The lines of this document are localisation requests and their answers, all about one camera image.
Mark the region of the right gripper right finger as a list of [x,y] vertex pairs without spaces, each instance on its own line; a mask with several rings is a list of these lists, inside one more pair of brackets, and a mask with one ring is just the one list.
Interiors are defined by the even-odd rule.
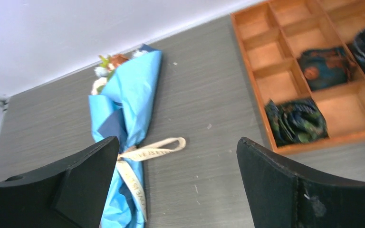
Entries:
[[242,137],[237,159],[257,228],[365,228],[365,182],[328,174]]

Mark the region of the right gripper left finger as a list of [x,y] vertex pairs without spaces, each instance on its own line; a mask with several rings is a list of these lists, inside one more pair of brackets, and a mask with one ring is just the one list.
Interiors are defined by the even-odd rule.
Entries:
[[99,227],[118,151],[118,139],[107,137],[0,181],[0,228]]

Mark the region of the orange rose stem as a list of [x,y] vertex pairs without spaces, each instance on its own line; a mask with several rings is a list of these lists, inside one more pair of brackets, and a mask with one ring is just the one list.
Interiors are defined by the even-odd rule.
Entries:
[[114,69],[118,68],[121,64],[128,61],[129,58],[122,54],[117,54],[110,56],[109,63],[114,67]]

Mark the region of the dark ribbon roll orange pattern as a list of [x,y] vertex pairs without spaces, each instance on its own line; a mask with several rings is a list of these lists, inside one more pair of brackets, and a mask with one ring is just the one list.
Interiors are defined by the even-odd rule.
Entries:
[[356,63],[342,46],[308,49],[298,64],[311,91],[326,89],[350,81]]

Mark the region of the blue wrapping paper sheet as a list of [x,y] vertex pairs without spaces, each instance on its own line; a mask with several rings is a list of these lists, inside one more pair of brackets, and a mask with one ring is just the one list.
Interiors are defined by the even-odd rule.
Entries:
[[[89,96],[91,133],[96,142],[109,136],[119,140],[119,152],[139,145],[152,117],[162,51],[141,45],[132,57],[114,69],[99,95]],[[144,216],[117,170],[114,171],[104,211],[103,228],[142,228]]]

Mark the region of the orange compartment tray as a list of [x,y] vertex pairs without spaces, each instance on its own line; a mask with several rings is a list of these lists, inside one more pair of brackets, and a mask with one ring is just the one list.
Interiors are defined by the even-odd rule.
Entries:
[[351,49],[365,0],[266,0],[231,22],[274,152],[365,140],[365,69]]

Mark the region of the beige tote bag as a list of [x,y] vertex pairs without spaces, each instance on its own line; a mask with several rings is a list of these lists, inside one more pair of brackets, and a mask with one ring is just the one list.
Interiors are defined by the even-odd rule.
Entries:
[[164,140],[149,144],[147,146],[136,148],[132,146],[126,152],[118,155],[116,169],[130,190],[136,203],[139,205],[144,220],[147,221],[146,197],[143,186],[138,180],[133,169],[124,159],[131,159],[136,162],[146,161],[152,158],[160,157],[172,152],[181,151],[186,146],[186,140],[182,137],[166,138]]

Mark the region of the dark ribbon roll green pattern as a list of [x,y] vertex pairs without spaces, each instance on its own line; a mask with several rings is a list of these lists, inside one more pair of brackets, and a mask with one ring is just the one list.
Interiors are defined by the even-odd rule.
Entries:
[[312,143],[328,137],[327,122],[310,97],[275,104],[270,100],[265,112],[278,147]]

